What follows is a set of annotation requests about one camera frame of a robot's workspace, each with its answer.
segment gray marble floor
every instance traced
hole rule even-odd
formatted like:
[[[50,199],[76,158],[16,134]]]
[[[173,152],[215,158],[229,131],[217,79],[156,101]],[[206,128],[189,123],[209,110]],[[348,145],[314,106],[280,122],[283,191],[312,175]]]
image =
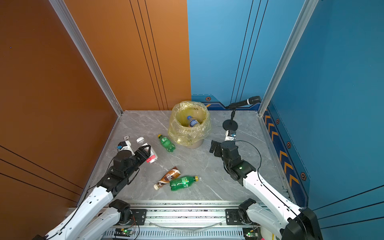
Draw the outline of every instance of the gray marble floor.
[[[126,186],[116,198],[122,200],[238,200],[248,198],[258,200],[249,190],[232,180],[223,168],[221,158],[209,153],[211,140],[224,141],[224,120],[230,118],[231,111],[210,111],[212,129],[203,144],[196,149],[176,145],[176,151],[169,153],[160,145],[158,134],[167,135],[171,111],[125,111],[120,123],[108,143],[106,154],[95,169],[91,185],[105,174],[111,159],[116,155],[116,146],[123,137],[130,136],[132,149],[139,145],[138,137],[145,140],[155,149],[159,159],[152,164],[144,163],[134,181]],[[254,144],[262,155],[261,175],[279,192],[283,192],[282,179],[271,160],[265,143],[261,126],[256,120],[255,111],[237,111],[235,120],[238,123],[237,140],[245,140]],[[248,143],[237,142],[239,154],[256,168],[260,164],[257,151]],[[201,181],[187,189],[171,192],[169,186],[155,190],[153,185],[174,166],[181,171],[181,176],[198,175]]]

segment plastic bottle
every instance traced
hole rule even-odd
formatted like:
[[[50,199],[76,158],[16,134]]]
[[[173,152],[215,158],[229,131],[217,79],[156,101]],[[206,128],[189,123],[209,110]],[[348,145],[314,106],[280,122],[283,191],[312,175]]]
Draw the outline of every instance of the plastic bottle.
[[[141,146],[148,145],[148,144],[145,142],[145,140],[144,140],[143,137],[139,137],[139,138],[136,140],[136,142],[137,142],[138,144],[140,144]],[[147,162],[149,162],[149,163],[153,163],[153,162],[156,161],[156,160],[157,160],[157,154],[156,154],[156,152],[153,150],[153,146],[151,146],[151,155],[150,155],[149,158],[147,159]]]
[[[200,125],[200,123],[192,116],[188,116],[187,119],[188,119],[188,125],[190,127],[197,127]]]
[[[169,182],[171,191],[176,191],[178,189],[190,187],[192,183],[197,182],[199,180],[198,176],[185,176],[182,178],[178,178]]]
[[[180,171],[177,169],[177,167],[173,167],[169,172],[167,172],[160,181],[158,181],[153,187],[158,190],[162,186],[169,183],[169,181],[176,179],[180,176]]]
[[[173,152],[176,149],[175,145],[167,137],[164,137],[161,134],[159,134],[158,137],[160,139],[161,145],[163,145],[163,147],[165,147],[168,152]]]

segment green soda bottle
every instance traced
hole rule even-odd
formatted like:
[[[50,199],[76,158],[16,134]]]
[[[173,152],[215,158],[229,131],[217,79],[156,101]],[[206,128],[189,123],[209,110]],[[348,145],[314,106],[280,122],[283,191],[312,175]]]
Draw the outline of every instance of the green soda bottle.
[[[182,178],[177,178],[169,182],[171,191],[176,191],[177,189],[186,188],[192,185],[192,183],[199,180],[198,176],[185,176]]]
[[[163,147],[165,147],[168,152],[173,152],[173,150],[176,149],[175,145],[167,137],[164,137],[161,134],[159,134],[158,137],[160,139],[161,145],[163,145]]]

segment black microphone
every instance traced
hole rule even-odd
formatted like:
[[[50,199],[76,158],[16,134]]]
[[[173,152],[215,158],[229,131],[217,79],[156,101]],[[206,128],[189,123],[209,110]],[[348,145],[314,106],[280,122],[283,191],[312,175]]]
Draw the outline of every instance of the black microphone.
[[[241,101],[241,102],[229,104],[229,106],[225,107],[225,108],[226,109],[235,109],[235,108],[242,107],[242,106],[245,106],[245,105],[256,104],[256,103],[259,103],[261,101],[262,100],[261,100],[260,96],[254,96],[254,97],[250,97],[247,100],[244,100],[244,101]]]

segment trash can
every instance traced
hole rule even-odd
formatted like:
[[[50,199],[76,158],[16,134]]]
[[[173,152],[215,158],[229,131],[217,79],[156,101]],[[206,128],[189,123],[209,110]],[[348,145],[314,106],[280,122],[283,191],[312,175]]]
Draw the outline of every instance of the trash can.
[[[200,125],[189,127],[188,116],[194,117]],[[169,137],[187,148],[197,148],[203,144],[211,129],[211,118],[207,107],[200,102],[183,101],[172,109],[169,120]]]

